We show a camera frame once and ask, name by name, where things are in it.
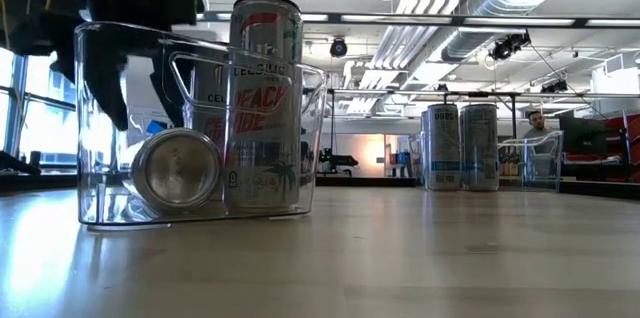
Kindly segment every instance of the wooden table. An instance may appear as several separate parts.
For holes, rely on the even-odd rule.
[[[311,216],[93,233],[0,197],[0,317],[638,317],[640,205],[319,188]]]

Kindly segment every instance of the window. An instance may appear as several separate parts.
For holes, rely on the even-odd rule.
[[[76,112],[29,101],[20,137],[20,152],[29,157],[42,152],[41,164],[77,163],[78,120]]]
[[[0,86],[9,87],[11,85],[12,74],[13,53],[9,52],[6,49],[0,48]]]
[[[7,139],[7,111],[9,110],[9,96],[0,92],[0,150]]]
[[[57,59],[56,53],[49,57],[29,57],[27,60],[27,93],[37,94],[67,103],[76,103],[76,86],[62,74],[49,69]]]

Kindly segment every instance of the security camera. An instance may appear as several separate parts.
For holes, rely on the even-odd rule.
[[[334,58],[341,58],[347,55],[347,43],[344,42],[344,38],[334,38],[329,53]]]

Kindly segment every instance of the computer monitor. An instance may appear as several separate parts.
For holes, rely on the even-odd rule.
[[[560,130],[564,132],[564,152],[607,154],[607,130],[604,120],[560,117]]]

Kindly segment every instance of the table surface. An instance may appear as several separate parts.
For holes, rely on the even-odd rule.
[[[637,317],[640,205],[319,188],[290,220],[95,233],[0,197],[0,317]]]

